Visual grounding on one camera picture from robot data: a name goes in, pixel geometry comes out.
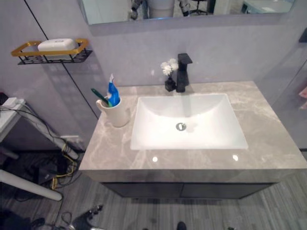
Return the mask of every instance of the sink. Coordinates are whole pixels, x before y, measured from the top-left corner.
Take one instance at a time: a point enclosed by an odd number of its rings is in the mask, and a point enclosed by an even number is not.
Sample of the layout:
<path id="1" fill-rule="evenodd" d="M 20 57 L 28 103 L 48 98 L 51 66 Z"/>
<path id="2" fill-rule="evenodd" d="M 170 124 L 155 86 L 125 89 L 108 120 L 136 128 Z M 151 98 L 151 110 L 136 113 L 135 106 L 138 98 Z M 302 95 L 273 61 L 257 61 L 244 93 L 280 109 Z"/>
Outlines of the sink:
<path id="1" fill-rule="evenodd" d="M 227 94 L 140 97 L 132 150 L 246 149 Z"/>

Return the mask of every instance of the white cup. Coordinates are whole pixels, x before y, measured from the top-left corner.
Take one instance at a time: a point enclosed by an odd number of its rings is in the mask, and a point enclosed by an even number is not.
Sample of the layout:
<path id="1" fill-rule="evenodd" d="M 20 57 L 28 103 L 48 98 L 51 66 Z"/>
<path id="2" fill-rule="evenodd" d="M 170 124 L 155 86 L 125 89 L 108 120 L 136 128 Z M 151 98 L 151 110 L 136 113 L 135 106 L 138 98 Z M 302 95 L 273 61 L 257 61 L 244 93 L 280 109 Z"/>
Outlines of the white cup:
<path id="1" fill-rule="evenodd" d="M 102 100 L 97 100 L 96 105 L 101 112 L 105 112 L 109 121 L 114 127 L 123 127 L 129 121 L 129 115 L 126 111 L 124 105 L 120 101 L 114 107 L 106 107 L 105 103 Z"/>

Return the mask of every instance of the chair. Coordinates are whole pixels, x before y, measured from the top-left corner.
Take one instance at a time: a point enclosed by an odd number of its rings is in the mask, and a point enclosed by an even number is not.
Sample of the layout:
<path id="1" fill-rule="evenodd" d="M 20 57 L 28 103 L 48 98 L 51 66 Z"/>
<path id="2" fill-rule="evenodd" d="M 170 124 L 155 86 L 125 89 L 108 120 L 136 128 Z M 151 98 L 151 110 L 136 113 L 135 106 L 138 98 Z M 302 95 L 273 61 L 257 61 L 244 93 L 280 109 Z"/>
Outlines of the chair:
<path id="1" fill-rule="evenodd" d="M 202 11 L 199 9 L 200 1 L 206 1 L 206 0 L 192 0 L 192 1 L 197 1 L 197 8 L 196 10 L 191 10 L 190 14 L 197 13 L 198 15 L 202 15 L 203 13 L 205 13 L 206 15 L 208 15 L 207 11 Z"/>

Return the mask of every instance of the gray countertop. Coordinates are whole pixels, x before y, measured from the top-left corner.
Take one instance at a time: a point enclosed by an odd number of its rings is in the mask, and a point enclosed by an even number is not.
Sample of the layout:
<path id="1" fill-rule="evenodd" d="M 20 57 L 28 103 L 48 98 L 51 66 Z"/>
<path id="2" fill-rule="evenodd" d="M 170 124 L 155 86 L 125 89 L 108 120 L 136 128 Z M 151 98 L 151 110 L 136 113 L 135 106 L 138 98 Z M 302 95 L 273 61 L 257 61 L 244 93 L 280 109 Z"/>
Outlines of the gray countertop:
<path id="1" fill-rule="evenodd" d="M 131 150 L 138 97 L 180 95 L 164 86 L 119 87 L 131 120 L 114 128 L 101 114 L 80 170 L 101 182 L 278 182 L 307 162 L 252 81 L 191 84 L 183 94 L 226 93 L 247 149 Z"/>

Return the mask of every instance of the drain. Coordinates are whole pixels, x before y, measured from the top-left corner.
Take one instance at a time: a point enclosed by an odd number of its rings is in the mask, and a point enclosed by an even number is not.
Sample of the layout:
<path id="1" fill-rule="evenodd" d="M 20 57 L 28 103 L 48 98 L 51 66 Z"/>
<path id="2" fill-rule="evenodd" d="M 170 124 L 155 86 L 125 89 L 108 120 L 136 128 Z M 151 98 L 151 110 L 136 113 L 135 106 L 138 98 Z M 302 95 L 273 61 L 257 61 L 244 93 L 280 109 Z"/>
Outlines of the drain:
<path id="1" fill-rule="evenodd" d="M 187 126 L 186 126 L 186 124 L 184 124 L 184 123 L 178 123 L 177 125 L 176 125 L 176 129 L 178 130 L 178 131 L 183 131 L 183 130 L 185 130 L 187 128 Z"/>

